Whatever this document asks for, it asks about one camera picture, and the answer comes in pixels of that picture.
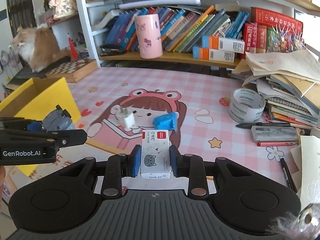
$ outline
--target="pink pen holder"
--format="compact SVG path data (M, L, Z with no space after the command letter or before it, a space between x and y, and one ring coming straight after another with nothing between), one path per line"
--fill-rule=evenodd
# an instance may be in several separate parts
M159 17L157 14L141 15L135 18L136 32L142 58L162 56Z

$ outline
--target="gray ribbed plate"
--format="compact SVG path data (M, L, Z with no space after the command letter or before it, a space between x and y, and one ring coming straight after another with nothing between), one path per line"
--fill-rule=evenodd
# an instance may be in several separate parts
M19 229L9 240L285 240L251 236L222 223L208 203L189 199L183 190L128 190L118 200L105 200L81 226L56 234Z

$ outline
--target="red tassel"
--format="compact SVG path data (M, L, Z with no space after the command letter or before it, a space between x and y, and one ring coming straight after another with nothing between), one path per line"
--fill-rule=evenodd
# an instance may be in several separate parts
M75 46L72 43L72 40L69 38L69 46L70 46L70 50L71 50L71 54L72 54L72 58L73 59L78 59L78 53L76 52Z

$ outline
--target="red logo on box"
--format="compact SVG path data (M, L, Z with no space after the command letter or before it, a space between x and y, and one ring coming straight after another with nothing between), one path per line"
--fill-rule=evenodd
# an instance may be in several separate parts
M158 139L165 139L165 132L157 132Z

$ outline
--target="yellow box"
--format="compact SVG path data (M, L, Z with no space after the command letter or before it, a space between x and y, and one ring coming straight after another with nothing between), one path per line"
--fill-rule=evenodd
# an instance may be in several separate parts
M30 78L0 103L0 117L42 121L56 105L70 113L73 123L81 118L65 78ZM29 176L36 166L23 165L18 168Z

